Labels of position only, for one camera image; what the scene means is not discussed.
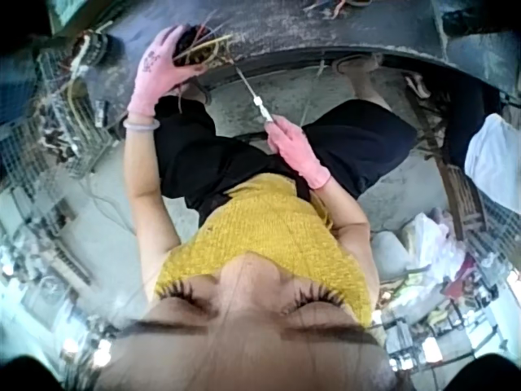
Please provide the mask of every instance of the nose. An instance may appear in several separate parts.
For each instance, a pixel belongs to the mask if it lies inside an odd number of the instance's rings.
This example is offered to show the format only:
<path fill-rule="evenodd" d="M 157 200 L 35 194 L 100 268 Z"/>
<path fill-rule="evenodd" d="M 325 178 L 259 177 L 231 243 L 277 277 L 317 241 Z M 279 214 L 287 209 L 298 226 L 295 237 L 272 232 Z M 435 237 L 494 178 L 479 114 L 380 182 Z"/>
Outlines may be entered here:
<path fill-rule="evenodd" d="M 239 255 L 219 275 L 219 298 L 226 312 L 276 310 L 282 288 L 281 271 L 257 253 Z"/>

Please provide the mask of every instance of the eyebrow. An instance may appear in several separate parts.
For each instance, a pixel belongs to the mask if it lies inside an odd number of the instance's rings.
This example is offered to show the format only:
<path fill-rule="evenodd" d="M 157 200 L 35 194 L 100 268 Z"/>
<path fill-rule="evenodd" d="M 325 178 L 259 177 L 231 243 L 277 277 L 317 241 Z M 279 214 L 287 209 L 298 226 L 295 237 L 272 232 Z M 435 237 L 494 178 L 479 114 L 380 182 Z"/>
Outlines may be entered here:
<path fill-rule="evenodd" d="M 380 346 L 377 340 L 361 326 L 292 327 L 282 332 L 284 340 L 306 339 L 308 342 L 332 340 L 344 343 Z"/>
<path fill-rule="evenodd" d="M 203 335 L 208 334 L 208 327 L 155 320 L 138 320 L 119 332 L 117 338 L 126 338 L 140 334 Z M 380 346 L 377 340 L 361 326 L 319 325 L 290 327 L 282 330 L 281 337 L 284 340 L 306 340 L 307 342 L 332 340 L 343 343 Z"/>
<path fill-rule="evenodd" d="M 140 334 L 181 334 L 186 336 L 207 334 L 208 327 L 184 323 L 169 323 L 157 320 L 138 320 L 117 334 L 117 338 L 126 338 Z"/>

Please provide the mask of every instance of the white towel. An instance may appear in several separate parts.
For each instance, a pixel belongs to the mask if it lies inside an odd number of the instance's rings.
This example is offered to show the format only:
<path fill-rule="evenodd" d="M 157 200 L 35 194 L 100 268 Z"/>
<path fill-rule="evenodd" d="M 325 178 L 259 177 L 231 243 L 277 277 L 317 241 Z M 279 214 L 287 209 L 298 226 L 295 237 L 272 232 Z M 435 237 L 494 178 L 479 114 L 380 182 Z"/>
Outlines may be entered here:
<path fill-rule="evenodd" d="M 521 130 L 488 116 L 471 140 L 465 173 L 493 201 L 521 214 Z"/>

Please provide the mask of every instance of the eyelash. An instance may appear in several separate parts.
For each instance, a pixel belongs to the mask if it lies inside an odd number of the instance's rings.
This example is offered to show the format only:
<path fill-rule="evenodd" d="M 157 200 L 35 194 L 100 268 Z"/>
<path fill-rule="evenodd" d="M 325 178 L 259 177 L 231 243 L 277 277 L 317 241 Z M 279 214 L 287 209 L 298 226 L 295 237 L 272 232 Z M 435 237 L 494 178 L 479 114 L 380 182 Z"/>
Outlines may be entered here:
<path fill-rule="evenodd" d="M 191 287 L 191 285 L 185 285 L 185 283 L 182 281 L 174 281 L 168 287 L 163 288 L 163 291 L 159 294 L 159 297 L 161 300 L 169 297 L 176 297 L 186 301 L 189 304 L 192 304 L 193 306 L 199 307 L 194 299 L 194 289 Z M 311 285 L 309 287 L 308 293 L 304 293 L 302 290 L 300 290 L 299 297 L 295 299 L 295 304 L 289 312 L 296 311 L 307 304 L 318 301 L 330 303 L 337 307 L 341 307 L 344 304 L 344 300 L 340 298 L 338 293 L 335 293 L 323 285 L 319 285 L 318 290 L 315 292 L 313 290 L 313 285 Z"/>
<path fill-rule="evenodd" d="M 333 292 L 331 289 L 324 287 L 323 285 L 318 286 L 318 290 L 313 290 L 313 285 L 309 287 L 309 292 L 299 292 L 299 298 L 295 300 L 295 307 L 292 311 L 296 311 L 299 308 L 304 307 L 307 304 L 321 301 L 324 303 L 330 303 L 337 307 L 341 307 L 344 304 L 338 293 Z"/>
<path fill-rule="evenodd" d="M 189 304 L 197 306 L 194 299 L 194 289 L 191 285 L 186 286 L 182 281 L 174 281 L 168 287 L 163 288 L 163 291 L 159 294 L 161 300 L 169 297 L 177 297 L 182 299 Z"/>

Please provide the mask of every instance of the pink work glove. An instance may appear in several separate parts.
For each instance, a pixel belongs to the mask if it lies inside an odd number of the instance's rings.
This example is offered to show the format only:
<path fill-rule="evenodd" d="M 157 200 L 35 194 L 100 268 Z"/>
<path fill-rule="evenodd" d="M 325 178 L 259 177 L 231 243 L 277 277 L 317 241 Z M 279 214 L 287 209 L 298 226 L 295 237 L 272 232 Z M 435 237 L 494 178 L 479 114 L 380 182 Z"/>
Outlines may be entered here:
<path fill-rule="evenodd" d="M 142 116 L 154 116 L 154 106 L 161 96 L 174 86 L 206 71 L 204 65 L 173 65 L 172 55 L 185 27 L 168 27 L 161 30 L 141 58 L 134 93 L 128 106 L 129 112 Z"/>
<path fill-rule="evenodd" d="M 331 178 L 331 173 L 320 164 L 304 131 L 283 116 L 273 117 L 275 122 L 265 123 L 271 150 L 282 156 L 306 180 L 310 188 L 319 189 L 324 186 Z"/>

